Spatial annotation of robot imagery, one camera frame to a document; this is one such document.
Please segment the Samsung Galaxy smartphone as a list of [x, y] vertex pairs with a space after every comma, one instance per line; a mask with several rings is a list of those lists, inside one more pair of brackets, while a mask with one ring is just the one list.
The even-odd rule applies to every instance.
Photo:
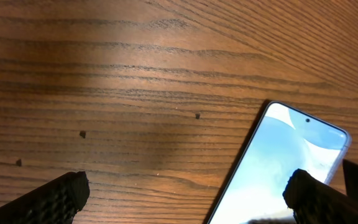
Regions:
[[264, 109], [236, 164], [210, 224], [257, 220], [292, 222], [283, 198], [297, 169], [329, 184], [351, 143], [351, 135], [322, 119], [278, 101]]

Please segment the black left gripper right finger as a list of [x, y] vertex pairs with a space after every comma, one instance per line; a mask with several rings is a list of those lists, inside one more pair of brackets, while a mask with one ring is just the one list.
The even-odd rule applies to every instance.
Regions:
[[283, 192], [297, 223], [358, 224], [358, 202], [297, 169]]

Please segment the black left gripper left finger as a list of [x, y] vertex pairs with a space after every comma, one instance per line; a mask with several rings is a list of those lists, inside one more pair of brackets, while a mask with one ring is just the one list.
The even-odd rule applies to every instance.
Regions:
[[90, 196], [86, 172], [68, 172], [0, 207], [0, 224], [66, 224]]

